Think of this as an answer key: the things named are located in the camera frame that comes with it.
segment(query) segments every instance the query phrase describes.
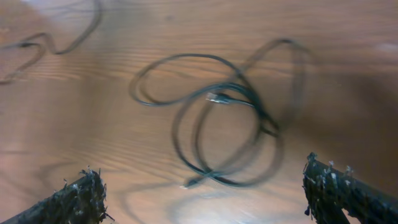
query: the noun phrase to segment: cable connector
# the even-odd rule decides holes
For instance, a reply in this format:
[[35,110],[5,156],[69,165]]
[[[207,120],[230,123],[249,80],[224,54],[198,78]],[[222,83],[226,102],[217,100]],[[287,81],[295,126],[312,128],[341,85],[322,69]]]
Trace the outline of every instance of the cable connector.
[[224,93],[217,93],[217,94],[209,93],[207,94],[207,100],[210,100],[211,102],[215,103],[230,104],[235,99]]
[[188,179],[183,185],[180,186],[181,189],[191,189],[196,187],[203,180],[203,176],[193,177]]

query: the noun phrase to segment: black wire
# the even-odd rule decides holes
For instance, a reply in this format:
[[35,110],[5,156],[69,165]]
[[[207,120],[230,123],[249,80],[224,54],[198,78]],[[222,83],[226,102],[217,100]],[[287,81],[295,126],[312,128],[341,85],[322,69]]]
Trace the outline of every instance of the black wire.
[[37,63],[45,53],[45,47],[42,44],[33,43],[32,40],[38,39],[42,37],[44,39],[46,47],[50,50],[50,52],[54,55],[63,55],[75,50],[87,37],[98,27],[101,22],[102,18],[102,6],[100,0],[92,0],[94,5],[94,16],[91,20],[89,26],[85,29],[83,33],[81,33],[66,49],[64,50],[57,50],[55,46],[55,42],[51,34],[41,32],[38,34],[34,34],[29,36],[23,40],[20,40],[16,43],[1,46],[0,50],[3,49],[11,49],[11,48],[26,48],[26,47],[37,47],[38,51],[33,56],[32,59],[18,67],[12,73],[7,74],[4,78],[0,79],[0,84],[7,84],[14,81],[18,75],[20,75],[25,69],[29,68],[30,66]]
[[[241,171],[245,166],[249,165],[259,154],[260,149],[261,149],[261,142],[264,140],[264,136],[266,134],[271,135],[277,139],[277,150],[281,150],[281,138],[280,138],[280,132],[285,128],[280,127],[280,125],[270,116],[270,114],[266,111],[264,105],[262,104],[262,101],[257,94],[257,91],[253,88],[253,86],[250,84],[250,82],[246,79],[244,76],[243,71],[247,71],[252,65],[259,60],[261,57],[263,57],[266,53],[268,53],[270,50],[274,49],[275,47],[281,45],[281,44],[288,44],[291,46],[292,50],[292,61],[295,65],[295,68],[293,70],[294,75],[297,77],[300,77],[301,79],[305,75],[305,70],[303,69],[304,66],[304,58],[303,58],[303,53],[305,52],[306,54],[309,54],[309,52],[304,49],[302,46],[300,46],[298,43],[294,42],[293,40],[289,39],[279,39],[279,40],[274,40],[272,42],[269,42],[265,46],[263,46],[261,49],[259,49],[252,57],[250,57],[245,63],[243,63],[243,66],[241,68],[236,67],[233,65],[231,62],[215,56],[215,55],[208,55],[208,54],[178,54],[178,55],[173,55],[167,58],[163,58],[159,61],[153,62],[152,64],[146,66],[146,68],[143,68],[130,82],[129,85],[129,94],[131,97],[136,100],[137,102],[146,105],[146,106],[168,106],[172,105],[175,103],[181,103],[184,102],[185,104],[182,106],[182,108],[179,110],[177,113],[174,122],[172,124],[172,130],[171,130],[171,135],[172,135],[172,142],[175,148],[175,152],[178,155],[178,158],[185,164],[187,165],[192,171],[197,173],[197,176],[192,177],[191,179],[188,179],[186,183],[183,185],[183,187],[188,188],[192,187],[198,183],[200,183],[202,180],[206,178],[211,178],[221,184],[232,186],[232,187],[247,187],[247,186],[252,186],[255,184],[258,184],[262,181],[265,180],[265,178],[270,174],[268,170],[266,170],[263,174],[260,176],[247,180],[245,182],[237,182],[234,180],[230,180],[225,178],[224,176],[226,175],[231,175],[236,172]],[[233,74],[227,78],[225,82],[221,83],[215,83],[212,85],[208,85],[206,87],[203,87],[199,90],[196,90],[192,92],[191,94],[188,94],[187,96],[184,96],[182,98],[176,99],[176,100],[171,100],[171,101],[155,101],[152,98],[147,97],[147,100],[149,101],[144,101],[139,97],[139,91],[138,87],[140,83],[143,82],[144,78],[148,74],[149,71],[155,69],[159,65],[169,62],[171,60],[176,60],[179,58],[184,58],[184,57],[200,57],[200,58],[210,58],[213,60],[217,60],[224,65],[228,66],[230,69],[232,69]],[[235,83],[235,81],[242,81],[243,85]],[[294,82],[294,91],[299,90],[299,85],[302,85],[303,81],[299,82]],[[222,93],[225,90],[230,90],[234,91],[236,93],[239,93],[243,97],[247,99],[247,101],[243,100],[237,100],[234,99],[224,93]],[[205,105],[203,108],[202,112],[200,113],[198,119],[197,119],[197,125],[195,125],[195,129],[193,132],[193,146],[192,146],[192,151],[193,155],[198,162],[200,167],[197,167],[193,165],[191,162],[187,160],[185,155],[182,152],[182,147],[180,145],[180,140],[178,138],[178,133],[179,133],[179,127],[181,124],[181,121],[192,104],[196,102],[199,97],[205,95],[205,94],[210,94],[210,97],[208,98],[209,102]],[[290,117],[292,118],[292,112],[297,109],[297,105],[300,104],[301,102],[301,95],[298,94],[297,96],[293,97],[293,101],[291,105],[288,106],[288,109],[286,114],[284,115],[285,117]],[[218,166],[216,169],[212,169],[208,166],[204,156],[203,156],[203,149],[201,148],[200,145],[200,139],[201,139],[201,130],[204,124],[204,121],[208,115],[208,113],[211,111],[212,106],[214,103],[221,103],[221,104],[231,104],[231,103],[237,103],[241,105],[246,105],[250,106],[253,108],[253,110],[256,112],[257,115],[257,125],[255,130],[253,131],[251,137],[226,161],[224,161],[220,166]],[[270,124],[273,128],[274,131],[268,130],[266,128],[266,124]],[[246,161],[241,164],[240,166],[234,166],[236,163],[241,162],[241,158],[246,156]]]

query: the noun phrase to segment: wooden surface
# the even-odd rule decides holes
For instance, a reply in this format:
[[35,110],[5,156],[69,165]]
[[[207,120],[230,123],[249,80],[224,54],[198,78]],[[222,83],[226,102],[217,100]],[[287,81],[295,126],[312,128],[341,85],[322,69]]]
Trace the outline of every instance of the wooden surface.
[[[0,222],[74,181],[88,164],[102,168],[108,212],[118,223],[311,223],[303,214],[306,156],[317,152],[337,168],[398,196],[398,3],[390,0],[103,0],[103,21],[76,51],[47,54],[23,80],[0,86]],[[89,23],[90,1],[0,1],[0,44],[47,31],[60,48]],[[252,167],[275,174],[252,189],[212,181],[179,185],[192,172],[175,156],[170,125],[179,105],[149,108],[127,94],[148,63],[183,52],[215,54],[237,65],[277,37],[294,38],[322,62],[309,65],[305,101],[284,134],[283,159],[270,139]],[[29,50],[0,54],[0,72]],[[286,49],[248,73],[274,117],[287,103],[291,74]],[[210,60],[164,65],[149,78],[158,99],[182,96],[225,78]],[[183,124],[189,146],[195,105]],[[220,106],[206,124],[211,164],[227,157],[250,132],[254,116]]]

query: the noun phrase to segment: black cable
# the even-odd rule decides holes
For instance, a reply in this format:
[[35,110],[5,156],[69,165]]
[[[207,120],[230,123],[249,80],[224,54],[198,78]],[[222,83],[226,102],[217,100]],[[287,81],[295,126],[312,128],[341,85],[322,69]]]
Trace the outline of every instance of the black cable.
[[[279,40],[274,40],[265,46],[263,46],[261,49],[259,49],[252,57],[250,57],[244,64],[241,66],[241,68],[236,67],[233,65],[231,62],[221,58],[217,57],[214,55],[207,55],[207,54],[178,54],[178,55],[173,55],[171,57],[163,58],[159,61],[156,61],[150,65],[148,65],[146,68],[143,68],[136,76],[133,78],[133,80],[130,82],[129,86],[129,94],[131,97],[136,100],[137,102],[146,105],[146,106],[168,106],[172,105],[174,103],[181,103],[185,102],[185,104],[182,106],[182,108],[179,110],[177,113],[173,125],[172,125],[172,142],[174,144],[175,151],[180,158],[180,160],[187,165],[192,171],[197,173],[197,176],[192,177],[191,179],[188,179],[186,183],[183,185],[184,188],[189,188],[192,187],[196,184],[199,184],[201,181],[203,181],[206,178],[211,178],[221,184],[232,186],[232,187],[247,187],[251,185],[258,184],[262,182],[268,175],[269,172],[266,170],[263,174],[260,176],[245,181],[245,182],[237,182],[234,180],[230,180],[225,178],[224,176],[226,175],[231,175],[236,172],[239,172],[244,168],[244,166],[247,166],[253,159],[256,158],[260,151],[260,146],[261,142],[264,139],[264,136],[266,134],[271,135],[277,139],[277,147],[280,146],[280,132],[285,128],[285,126],[281,127],[273,118],[271,118],[270,114],[266,111],[264,105],[262,104],[262,101],[257,94],[257,91],[253,88],[253,86],[249,83],[247,78],[244,76],[243,71],[247,71],[252,65],[259,60],[261,57],[263,57],[266,53],[268,53],[270,50],[274,49],[275,47],[281,45],[281,44],[288,44],[291,46],[292,50],[292,61],[295,65],[295,68],[293,70],[295,77],[300,77],[303,79],[305,75],[305,70],[304,70],[304,58],[303,58],[303,53],[309,54],[309,52],[304,49],[301,45],[298,43],[294,42],[293,40],[289,39],[279,39]],[[206,87],[203,87],[199,90],[194,91],[193,93],[184,96],[182,98],[176,99],[176,100],[171,100],[171,101],[155,101],[152,98],[147,96],[148,101],[144,101],[139,97],[139,91],[138,87],[140,83],[143,82],[143,79],[146,77],[149,71],[155,69],[159,65],[176,60],[179,58],[184,58],[184,57],[200,57],[200,58],[210,58],[213,60],[217,60],[224,65],[228,66],[229,68],[232,69],[233,74],[225,81],[221,83],[215,83],[212,85],[208,85]],[[235,81],[240,80],[243,85],[235,83]],[[299,90],[299,85],[302,85],[303,81],[297,81],[294,82],[294,91]],[[236,93],[239,93],[240,95],[244,96],[247,101],[243,100],[237,100],[229,95],[222,93],[225,90],[231,90]],[[184,156],[182,152],[182,148],[180,145],[180,140],[178,138],[178,132],[179,132],[179,127],[180,123],[182,121],[182,118],[184,117],[185,113],[191,107],[191,105],[199,99],[199,97],[203,96],[204,94],[208,94],[208,100],[209,102],[205,105],[204,109],[200,113],[198,119],[197,119],[197,125],[195,126],[194,132],[193,132],[193,146],[192,146],[192,151],[193,155],[198,162],[200,167],[197,167],[193,165],[191,162],[187,160],[187,158]],[[297,109],[297,105],[300,104],[301,102],[301,94],[297,94],[293,96],[291,104],[287,108],[287,112],[284,116],[286,117],[293,117],[292,112]],[[214,103],[221,103],[221,104],[232,104],[232,103],[237,103],[241,105],[246,105],[250,106],[253,108],[253,110],[256,112],[258,123],[253,131],[252,136],[224,163],[222,163],[220,166],[218,166],[216,169],[212,169],[208,166],[204,156],[203,156],[203,150],[200,146],[200,137],[201,137],[201,129],[203,127],[204,120],[207,117],[207,114],[210,112],[212,106]],[[270,124],[273,128],[274,131],[268,130],[266,128],[266,124]],[[241,162],[242,157],[247,157],[246,162],[244,164],[241,164],[240,166],[234,166],[236,163]]]
[[63,55],[71,52],[72,50],[75,50],[87,37],[98,27],[98,25],[101,22],[102,18],[102,7],[101,7],[101,2],[100,0],[92,0],[94,4],[94,16],[93,19],[91,20],[89,26],[85,29],[83,33],[81,33],[66,49],[64,50],[57,50],[54,39],[51,36],[51,34],[41,32],[38,34],[34,34],[32,36],[29,36],[23,40],[20,40],[16,43],[5,45],[5,46],[0,46],[0,50],[3,49],[11,49],[11,48],[26,48],[26,47],[37,47],[38,51],[34,55],[32,59],[18,67],[15,71],[12,73],[7,74],[4,78],[0,79],[0,84],[7,84],[12,81],[14,81],[19,74],[21,74],[25,69],[29,68],[30,66],[34,65],[37,63],[45,53],[45,47],[42,44],[38,43],[33,43],[31,42],[32,40],[38,39],[42,37],[44,39],[45,45],[47,48],[50,50],[50,52],[54,55]]

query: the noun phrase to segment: wood grain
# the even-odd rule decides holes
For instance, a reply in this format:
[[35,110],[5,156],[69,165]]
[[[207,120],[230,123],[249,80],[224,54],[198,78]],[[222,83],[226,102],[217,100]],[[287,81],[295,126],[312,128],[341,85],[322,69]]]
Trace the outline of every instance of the wood grain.
[[[398,197],[398,5],[355,0],[106,0],[103,22],[68,55],[47,54],[23,79],[0,86],[0,222],[52,194],[88,164],[108,184],[108,212],[118,223],[312,223],[303,214],[306,156],[354,167],[355,176]],[[53,34],[67,46],[89,23],[90,1],[0,1],[0,44]],[[207,181],[181,190],[193,174],[175,156],[171,120],[179,105],[148,108],[127,94],[130,79],[162,57],[215,54],[236,65],[278,37],[294,38],[320,61],[308,64],[305,101],[284,134],[283,158],[270,139],[236,179],[274,169],[261,186],[231,189]],[[29,50],[0,53],[0,75]],[[280,118],[289,100],[290,55],[281,48],[248,76]],[[148,89],[160,100],[224,79],[229,70],[206,59],[159,67]],[[182,126],[189,146],[197,104]],[[217,164],[242,143],[254,117],[220,106],[205,128],[205,151]]]

